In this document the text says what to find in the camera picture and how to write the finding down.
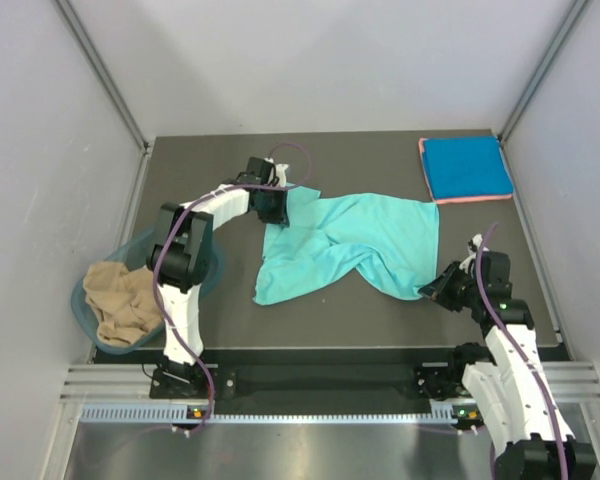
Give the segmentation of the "teal green t shirt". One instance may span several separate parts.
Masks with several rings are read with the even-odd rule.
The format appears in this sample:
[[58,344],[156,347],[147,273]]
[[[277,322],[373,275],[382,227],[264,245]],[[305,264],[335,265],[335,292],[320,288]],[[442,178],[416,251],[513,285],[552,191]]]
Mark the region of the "teal green t shirt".
[[316,292],[351,271],[383,294],[415,301],[436,276],[440,215],[431,202],[376,193],[324,198],[298,187],[287,208],[289,226],[265,229],[258,305]]

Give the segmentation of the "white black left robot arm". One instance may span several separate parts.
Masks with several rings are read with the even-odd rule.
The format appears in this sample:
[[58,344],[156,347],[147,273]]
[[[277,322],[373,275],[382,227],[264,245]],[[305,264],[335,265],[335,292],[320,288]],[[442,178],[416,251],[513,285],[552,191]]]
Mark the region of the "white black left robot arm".
[[175,364],[172,384],[185,396],[206,387],[207,374],[196,366],[204,345],[199,326],[199,296],[211,268],[213,233],[227,222],[254,212],[265,224],[290,225],[287,213],[288,166],[251,157],[235,179],[188,203],[165,203],[154,228],[147,268],[166,324],[164,356]]

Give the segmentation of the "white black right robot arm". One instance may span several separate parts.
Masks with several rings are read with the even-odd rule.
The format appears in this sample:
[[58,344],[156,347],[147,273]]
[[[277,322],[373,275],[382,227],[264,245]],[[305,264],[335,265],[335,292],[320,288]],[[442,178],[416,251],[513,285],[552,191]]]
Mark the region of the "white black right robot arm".
[[420,295],[451,312],[469,310],[483,344],[455,347],[446,367],[415,370],[436,401],[471,397],[491,437],[495,479],[590,479],[594,448],[576,439],[550,392],[528,304],[512,295],[507,254],[473,241]]

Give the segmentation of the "crumpled beige t shirt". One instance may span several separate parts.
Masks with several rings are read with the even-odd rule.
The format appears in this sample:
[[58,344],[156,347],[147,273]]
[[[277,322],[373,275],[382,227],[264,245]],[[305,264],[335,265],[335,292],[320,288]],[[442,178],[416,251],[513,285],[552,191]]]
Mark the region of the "crumpled beige t shirt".
[[97,339],[127,348],[164,325],[152,290],[153,274],[146,267],[129,270],[122,262],[91,265],[84,277],[86,303],[98,321]]

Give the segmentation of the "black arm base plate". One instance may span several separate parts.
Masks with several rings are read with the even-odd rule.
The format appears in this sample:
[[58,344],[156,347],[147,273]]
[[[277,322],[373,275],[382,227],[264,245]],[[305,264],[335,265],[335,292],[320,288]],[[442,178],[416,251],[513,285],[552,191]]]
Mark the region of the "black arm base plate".
[[211,370],[215,391],[197,370],[181,377],[156,368],[150,384],[152,399],[244,398],[260,392],[380,392],[405,398],[446,400],[467,398],[466,388],[441,365],[243,365]]

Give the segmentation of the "aluminium frame rail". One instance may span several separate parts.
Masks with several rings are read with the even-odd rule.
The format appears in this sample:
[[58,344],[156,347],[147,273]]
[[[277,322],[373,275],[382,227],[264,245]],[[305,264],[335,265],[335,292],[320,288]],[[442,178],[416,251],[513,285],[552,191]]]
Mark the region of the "aluminium frame rail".
[[[256,392],[378,394],[400,400],[447,399],[457,392],[442,379],[442,365],[213,365],[209,368],[216,397],[234,399]],[[592,365],[548,362],[544,371],[559,402],[600,399],[600,381]],[[205,376],[183,382],[152,366],[100,364],[69,368],[60,399],[67,402],[134,402],[202,399]]]

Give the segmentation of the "left aluminium corner post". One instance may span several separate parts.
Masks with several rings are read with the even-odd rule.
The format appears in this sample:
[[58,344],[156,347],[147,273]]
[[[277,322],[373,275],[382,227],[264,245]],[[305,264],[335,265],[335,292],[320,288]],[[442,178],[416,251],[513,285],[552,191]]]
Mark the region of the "left aluminium corner post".
[[88,33],[83,21],[71,1],[52,0],[51,3],[58,11],[80,51],[84,55],[97,81],[103,88],[114,110],[123,122],[134,143],[141,151],[146,151],[149,141],[141,131],[127,102],[118,88],[106,62],[99,53],[94,41]]

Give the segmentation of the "aluminium corner post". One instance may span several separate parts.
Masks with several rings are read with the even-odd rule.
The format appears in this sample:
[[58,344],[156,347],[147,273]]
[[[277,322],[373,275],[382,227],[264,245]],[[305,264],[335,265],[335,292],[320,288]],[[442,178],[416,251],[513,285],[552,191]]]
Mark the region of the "aluminium corner post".
[[501,145],[504,145],[515,131],[591,4],[591,0],[573,0],[569,2],[566,13],[551,35],[504,126],[497,134],[497,139]]
[[103,88],[114,110],[123,122],[134,143],[141,151],[146,151],[149,141],[141,131],[127,102],[118,88],[106,62],[99,53],[94,41],[88,33],[83,21],[71,1],[52,0],[51,3],[58,11],[80,51],[84,55],[97,81]]

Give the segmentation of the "right aluminium corner post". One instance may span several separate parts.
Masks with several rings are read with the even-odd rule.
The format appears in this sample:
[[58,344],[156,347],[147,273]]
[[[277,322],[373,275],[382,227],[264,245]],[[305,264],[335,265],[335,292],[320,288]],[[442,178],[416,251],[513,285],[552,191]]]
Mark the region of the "right aluminium corner post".
[[504,145],[515,131],[591,4],[591,0],[573,0],[569,2],[566,13],[551,35],[504,126],[497,134],[497,139],[501,145]]

